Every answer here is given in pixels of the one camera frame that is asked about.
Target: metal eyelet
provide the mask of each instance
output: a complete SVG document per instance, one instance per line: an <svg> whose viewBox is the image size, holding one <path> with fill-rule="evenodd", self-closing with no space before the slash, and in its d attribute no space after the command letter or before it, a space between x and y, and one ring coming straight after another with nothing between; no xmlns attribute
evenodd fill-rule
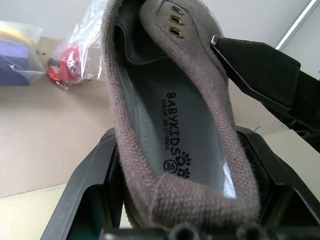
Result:
<svg viewBox="0 0 320 240"><path fill-rule="evenodd" d="M166 28L166 30L167 30L170 34L172 34L173 36L175 36L175 37L178 38L178 39L184 39L184 38L185 38L184 33L183 33L180 29L178 29L178 28L176 28L176 27L168 26L168 27Z"/></svg>
<svg viewBox="0 0 320 240"><path fill-rule="evenodd" d="M178 16L175 16L175 15L171 15L171 16L169 16L168 17L169 18L169 20L171 21L171 22L173 22L173 23L175 23L175 24L179 24L179 25L185 25L184 24L184 21L182 21L182 19L180 18L180 17L178 17Z"/></svg>
<svg viewBox="0 0 320 240"><path fill-rule="evenodd" d="M170 8L179 15L184 15L184 12L177 6L170 6Z"/></svg>

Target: clear plastic bag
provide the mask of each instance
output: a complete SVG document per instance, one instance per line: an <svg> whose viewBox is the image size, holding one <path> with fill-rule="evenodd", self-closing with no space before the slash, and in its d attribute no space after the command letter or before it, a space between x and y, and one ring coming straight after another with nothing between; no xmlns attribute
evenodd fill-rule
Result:
<svg viewBox="0 0 320 240"><path fill-rule="evenodd" d="M29 85L46 72L36 52L42 28L0 21L0 85Z"/></svg>
<svg viewBox="0 0 320 240"><path fill-rule="evenodd" d="M55 50L48 63L49 79L60 87L102 81L101 23L108 0L93 0L71 36Z"/></svg>

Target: black plastic holder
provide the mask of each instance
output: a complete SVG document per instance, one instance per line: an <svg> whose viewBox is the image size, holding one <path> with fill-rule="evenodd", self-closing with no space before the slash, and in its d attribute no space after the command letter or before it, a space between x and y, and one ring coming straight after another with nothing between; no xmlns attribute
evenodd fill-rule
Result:
<svg viewBox="0 0 320 240"><path fill-rule="evenodd" d="M260 135L242 127L237 131L258 182L262 208L257 224L206 233L188 224L171 232L119 229L125 186L111 129L73 172L41 239L320 239L320 203L315 196Z"/></svg>
<svg viewBox="0 0 320 240"><path fill-rule="evenodd" d="M263 43L214 36L211 48L228 77L293 130L320 130L320 81Z"/></svg>

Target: shoe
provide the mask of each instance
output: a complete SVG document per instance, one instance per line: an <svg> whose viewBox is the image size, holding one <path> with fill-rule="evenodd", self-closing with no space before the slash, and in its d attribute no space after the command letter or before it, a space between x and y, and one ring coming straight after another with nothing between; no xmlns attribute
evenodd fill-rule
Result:
<svg viewBox="0 0 320 240"><path fill-rule="evenodd" d="M208 9L196 0L109 0L101 31L136 222L210 230L255 221L258 187L210 48L221 31Z"/></svg>

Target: purple package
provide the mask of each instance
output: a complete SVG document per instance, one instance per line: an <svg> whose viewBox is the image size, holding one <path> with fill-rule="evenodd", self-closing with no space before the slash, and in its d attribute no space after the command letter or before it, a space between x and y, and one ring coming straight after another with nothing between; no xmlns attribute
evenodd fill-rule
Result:
<svg viewBox="0 0 320 240"><path fill-rule="evenodd" d="M29 85L19 71L29 71L29 47L22 43L0 41L0 84Z"/></svg>

